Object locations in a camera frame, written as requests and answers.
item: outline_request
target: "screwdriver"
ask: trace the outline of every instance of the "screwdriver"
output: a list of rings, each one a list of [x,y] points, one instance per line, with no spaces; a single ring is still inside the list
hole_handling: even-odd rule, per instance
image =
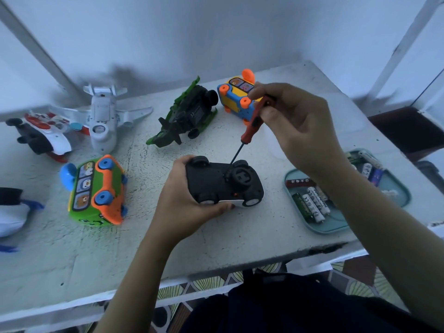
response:
[[[239,147],[239,149],[236,152],[236,155],[234,156],[233,160],[230,162],[230,166],[233,164],[234,160],[236,159],[237,155],[241,151],[242,147],[244,145],[248,145],[251,142],[251,138],[254,134],[259,130],[261,125],[264,123],[262,118],[259,115],[259,111],[261,108],[265,106],[275,106],[276,105],[276,98],[270,95],[265,95],[262,97],[261,101],[256,104],[256,107],[254,108],[253,115],[250,119],[250,123],[247,126],[247,130],[244,134],[241,136],[241,142],[242,145]]]

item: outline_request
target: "toy bus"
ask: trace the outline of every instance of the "toy bus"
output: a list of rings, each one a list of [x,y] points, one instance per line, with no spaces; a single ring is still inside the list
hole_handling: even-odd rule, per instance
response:
[[[247,97],[253,89],[254,83],[254,73],[250,69],[244,69],[241,77],[233,77],[228,82],[218,86],[219,98],[225,111],[234,113],[237,117],[243,119],[245,125],[248,125],[254,111],[253,103],[255,100]]]
[[[78,168],[64,165],[60,178],[71,191],[68,212],[75,220],[94,226],[119,225],[128,212],[124,170],[111,155],[89,160]]]

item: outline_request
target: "hand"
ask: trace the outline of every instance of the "hand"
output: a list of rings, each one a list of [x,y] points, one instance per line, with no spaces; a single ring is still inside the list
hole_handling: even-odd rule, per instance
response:
[[[173,247],[208,220],[234,208],[230,202],[209,206],[200,205],[193,199],[185,172],[185,164],[192,158],[194,155],[186,155],[174,161],[147,232]]]
[[[276,107],[260,111],[290,162],[316,179],[332,165],[347,163],[333,127],[327,101],[287,83],[256,82],[250,99],[265,94],[277,98]]]

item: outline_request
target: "table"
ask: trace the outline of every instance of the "table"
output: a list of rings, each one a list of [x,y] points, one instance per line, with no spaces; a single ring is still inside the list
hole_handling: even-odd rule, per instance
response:
[[[327,98],[343,149],[371,151],[411,191],[413,199],[405,209],[424,224],[440,225],[444,196],[312,62],[257,72],[256,79],[288,82]],[[202,85],[216,89],[225,81]],[[212,162],[231,160],[245,126],[220,104],[214,121],[197,139],[189,140],[183,134],[182,145],[173,143],[161,149],[145,144],[160,129],[158,117],[165,117],[184,89],[118,102],[120,108],[129,110],[154,107],[153,114],[133,129],[119,130],[113,155],[127,170],[129,213],[118,227],[90,228],[71,220],[66,209],[69,192],[58,180],[60,164],[19,145],[16,131],[1,124],[2,185],[23,188],[25,198],[40,201],[46,208],[34,212],[19,233],[0,240],[19,249],[0,254],[0,322],[112,298],[150,224],[173,160],[186,154],[204,155]],[[261,178],[263,201],[212,220],[180,242],[166,264],[161,287],[301,257],[309,249],[356,240],[350,230],[323,236],[304,226],[283,189],[283,177],[293,166],[272,155],[265,145],[264,129],[238,156]],[[70,161],[79,164],[96,156],[86,139]]]

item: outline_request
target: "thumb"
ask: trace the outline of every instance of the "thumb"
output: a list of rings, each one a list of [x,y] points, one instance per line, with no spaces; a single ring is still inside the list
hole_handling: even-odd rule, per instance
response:
[[[221,216],[223,213],[234,209],[231,202],[221,202],[212,206],[202,206],[202,219],[206,222],[212,218]]]
[[[266,106],[260,111],[260,115],[264,123],[272,130],[282,149],[287,145],[299,132],[290,123],[290,121],[276,110],[274,107]]]

